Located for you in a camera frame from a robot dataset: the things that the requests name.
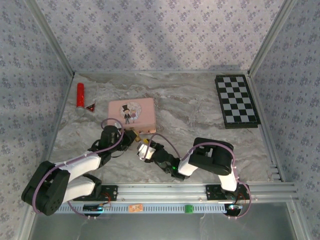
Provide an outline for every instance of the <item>chessboard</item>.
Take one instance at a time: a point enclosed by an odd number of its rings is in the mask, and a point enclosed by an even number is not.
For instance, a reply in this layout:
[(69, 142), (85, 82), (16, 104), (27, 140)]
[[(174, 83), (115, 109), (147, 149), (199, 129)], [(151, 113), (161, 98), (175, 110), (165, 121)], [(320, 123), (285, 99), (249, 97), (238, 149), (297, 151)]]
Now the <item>chessboard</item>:
[(215, 85), (226, 129), (257, 128), (261, 124), (244, 75), (217, 75)]

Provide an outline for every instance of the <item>gray marble table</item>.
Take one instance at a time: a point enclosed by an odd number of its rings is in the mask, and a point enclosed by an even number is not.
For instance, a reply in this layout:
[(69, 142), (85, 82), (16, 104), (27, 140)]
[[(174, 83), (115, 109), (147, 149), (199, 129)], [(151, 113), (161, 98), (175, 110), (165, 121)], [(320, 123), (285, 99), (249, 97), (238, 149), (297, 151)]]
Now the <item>gray marble table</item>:
[[(196, 137), (221, 140), (234, 146), (240, 179), (248, 182), (270, 181), (269, 165), (258, 128), (225, 129), (212, 73), (90, 73), (76, 74), (67, 98), (59, 131), (50, 157), (65, 161), (84, 153), (100, 138), (100, 122), (108, 117), (108, 103), (115, 100), (154, 98), (157, 132), (165, 135), (181, 156), (192, 147)], [(85, 85), (86, 105), (96, 102), (95, 112), (76, 114), (77, 83)], [(156, 142), (171, 147), (160, 137)], [(137, 157), (137, 143), (119, 158), (91, 174), (104, 183), (179, 182), (154, 163)], [(218, 183), (217, 176), (197, 169), (185, 182)]]

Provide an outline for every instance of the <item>red cylinder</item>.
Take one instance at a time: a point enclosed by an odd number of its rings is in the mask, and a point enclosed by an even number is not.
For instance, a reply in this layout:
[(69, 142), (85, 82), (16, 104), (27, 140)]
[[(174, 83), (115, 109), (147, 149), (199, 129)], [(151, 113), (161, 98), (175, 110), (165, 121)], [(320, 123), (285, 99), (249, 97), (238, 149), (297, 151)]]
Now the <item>red cylinder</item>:
[(76, 87), (76, 107), (85, 107), (85, 85), (82, 82), (79, 82)]

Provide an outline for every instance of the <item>purple cable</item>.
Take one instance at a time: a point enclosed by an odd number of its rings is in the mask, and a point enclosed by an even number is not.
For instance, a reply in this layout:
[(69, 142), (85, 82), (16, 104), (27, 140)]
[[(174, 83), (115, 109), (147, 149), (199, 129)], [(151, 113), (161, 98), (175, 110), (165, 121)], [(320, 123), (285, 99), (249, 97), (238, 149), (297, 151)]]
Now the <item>purple cable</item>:
[(121, 140), (122, 140), (122, 138), (124, 137), (124, 134), (125, 134), (124, 126), (122, 125), (122, 123), (121, 123), (118, 119), (115, 119), (115, 118), (110, 117), (110, 118), (106, 118), (105, 120), (103, 120), (103, 121), (101, 122), (101, 128), (102, 128), (102, 129), (104, 129), (104, 128), (103, 128), (103, 123), (104, 123), (105, 121), (108, 121), (108, 120), (114, 120), (114, 121), (116, 121), (116, 122), (118, 122), (118, 123), (120, 124), (121, 129), (122, 129), (122, 133), (121, 133), (121, 136), (120, 136), (119, 140), (118, 140), (114, 145), (112, 145), (112, 146), (110, 146), (110, 147), (107, 147), (107, 148), (105, 148), (105, 149), (98, 150), (98, 151), (95, 151), (95, 152), (88, 153), (87, 155), (79, 156), (79, 157), (77, 157), (77, 158), (75, 158), (75, 159), (73, 159), (73, 160), (70, 160), (70, 161), (68, 161), (68, 162), (66, 162), (66, 163), (62, 163), (62, 164), (56, 165), (55, 167), (53, 167), (52, 169), (50, 169), (50, 170), (43, 176), (43, 178), (40, 180), (38, 186), (36, 186), (36, 188), (35, 188), (35, 191), (34, 191), (34, 194), (33, 194), (33, 197), (32, 197), (32, 208), (33, 208), (33, 210), (34, 210), (35, 213), (37, 213), (37, 214), (40, 214), (40, 213), (41, 213), (40, 211), (38, 211), (38, 209), (37, 209), (37, 207), (36, 207), (36, 199), (37, 199), (37, 195), (38, 195), (38, 192), (39, 192), (39, 190), (40, 190), (40, 187), (41, 187), (42, 184), (45, 182), (45, 180), (47, 179), (47, 177), (48, 177), (54, 170), (56, 170), (56, 169), (58, 169), (58, 168), (61, 168), (61, 167), (65, 166), (65, 165), (67, 165), (67, 164), (73, 164), (73, 163), (75, 163), (75, 162), (77, 162), (77, 161), (79, 161), (79, 160), (82, 160), (82, 159), (84, 159), (84, 158), (86, 158), (86, 157), (89, 157), (89, 156), (91, 156), (91, 155), (93, 155), (93, 154), (98, 154), (98, 153), (102, 153), (102, 152), (108, 151), (108, 150), (110, 150), (110, 149), (113, 149), (114, 147), (116, 147), (116, 146), (121, 142)]
[(150, 145), (151, 145), (151, 140), (152, 140), (152, 139), (154, 138), (154, 136), (156, 136), (156, 135), (158, 135), (158, 136), (162, 137), (164, 140), (166, 140), (166, 141), (170, 144), (170, 146), (173, 148), (173, 150), (176, 152), (178, 158), (181, 159), (181, 156), (180, 156), (178, 150), (175, 148), (175, 146), (174, 146), (165, 136), (163, 136), (163, 135), (160, 134), (160, 133), (154, 133), (154, 134), (152, 134), (152, 136), (151, 136), (150, 139), (149, 139), (149, 143), (148, 143), (148, 146), (146, 147), (145, 155), (144, 155), (144, 157), (143, 157), (142, 160), (145, 160), (145, 159), (146, 159), (147, 154), (148, 154), (148, 150), (149, 150)]
[(250, 209), (251, 202), (252, 202), (252, 197), (251, 197), (251, 192), (250, 192), (248, 186), (247, 186), (244, 182), (242, 182), (242, 181), (239, 180), (238, 173), (237, 173), (236, 167), (235, 167), (236, 156), (235, 156), (235, 154), (234, 154), (234, 151), (232, 151), (229, 147), (227, 147), (227, 146), (225, 146), (225, 145), (223, 145), (223, 144), (221, 144), (221, 143), (217, 143), (217, 142), (203, 142), (203, 143), (199, 143), (199, 144), (197, 144), (197, 145), (194, 145), (194, 146), (187, 152), (187, 154), (181, 159), (181, 161), (184, 161), (184, 160), (192, 153), (192, 151), (195, 150), (196, 148), (201, 147), (201, 146), (210, 146), (210, 145), (211, 145), (211, 146), (218, 146), (218, 147), (224, 148), (224, 149), (226, 149), (226, 150), (232, 155), (233, 161), (232, 161), (231, 167), (233, 168), (234, 177), (235, 177), (236, 181), (237, 181), (239, 184), (244, 185), (244, 187), (246, 188), (246, 190), (247, 190), (247, 192), (248, 192), (248, 194), (249, 194), (249, 205), (248, 205), (248, 208), (246, 209), (246, 211), (244, 212), (244, 214), (241, 214), (240, 216), (233, 217), (233, 218), (235, 218), (235, 219), (237, 219), (237, 218), (242, 218), (244, 215), (247, 214), (247, 212), (248, 212), (249, 209)]

